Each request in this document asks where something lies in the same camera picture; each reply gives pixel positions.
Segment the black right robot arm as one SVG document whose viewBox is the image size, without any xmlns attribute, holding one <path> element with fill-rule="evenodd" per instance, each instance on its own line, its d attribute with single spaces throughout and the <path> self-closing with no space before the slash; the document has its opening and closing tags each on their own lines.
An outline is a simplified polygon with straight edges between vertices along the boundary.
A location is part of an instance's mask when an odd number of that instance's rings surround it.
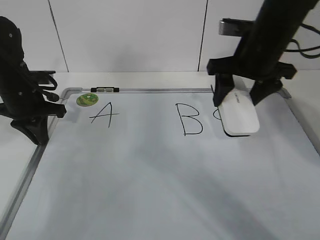
<svg viewBox="0 0 320 240">
<path fill-rule="evenodd" d="M 219 34 L 240 37 L 232 56 L 211 58 L 207 73 L 215 76 L 213 103 L 220 106 L 235 88 L 234 76 L 254 81 L 249 93 L 253 105 L 278 92 L 281 78 L 291 80 L 296 68 L 280 58 L 316 0 L 265 0 L 254 21 L 223 18 Z"/>
</svg>

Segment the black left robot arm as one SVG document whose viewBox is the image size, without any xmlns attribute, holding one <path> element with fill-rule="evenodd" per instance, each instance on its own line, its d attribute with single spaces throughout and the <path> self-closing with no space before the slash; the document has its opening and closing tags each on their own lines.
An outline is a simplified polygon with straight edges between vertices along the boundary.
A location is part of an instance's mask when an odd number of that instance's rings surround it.
<svg viewBox="0 0 320 240">
<path fill-rule="evenodd" d="M 48 117 L 63 118 L 67 110 L 54 93 L 55 71 L 30 71 L 24 61 L 22 34 L 8 18 L 0 18 L 0 114 L 35 145 L 49 140 Z"/>
</svg>

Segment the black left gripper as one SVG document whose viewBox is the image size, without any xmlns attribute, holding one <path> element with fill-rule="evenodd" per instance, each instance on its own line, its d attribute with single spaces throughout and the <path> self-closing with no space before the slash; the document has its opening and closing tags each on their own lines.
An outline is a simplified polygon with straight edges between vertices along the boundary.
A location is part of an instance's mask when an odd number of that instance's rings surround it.
<svg viewBox="0 0 320 240">
<path fill-rule="evenodd" d="M 48 117 L 63 118 L 67 110 L 58 104 L 53 93 L 58 84 L 38 84 L 31 74 L 25 78 L 17 72 L 0 72 L 0 114 L 13 119 L 11 127 L 27 136 L 35 145 L 49 141 Z"/>
</svg>

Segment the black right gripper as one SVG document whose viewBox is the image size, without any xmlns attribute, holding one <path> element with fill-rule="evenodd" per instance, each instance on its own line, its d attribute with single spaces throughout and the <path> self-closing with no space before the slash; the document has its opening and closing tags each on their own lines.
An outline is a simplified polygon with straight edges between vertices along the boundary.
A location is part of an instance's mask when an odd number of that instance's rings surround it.
<svg viewBox="0 0 320 240">
<path fill-rule="evenodd" d="M 279 59 L 280 55 L 270 53 L 211 58 L 207 64 L 207 73 L 215 77 L 214 86 L 211 86 L 214 106 L 220 106 L 235 88 L 233 75 L 255 80 L 249 93 L 254 106 L 281 90 L 283 83 L 280 78 L 292 79 L 297 69 L 290 63 L 280 62 Z"/>
</svg>

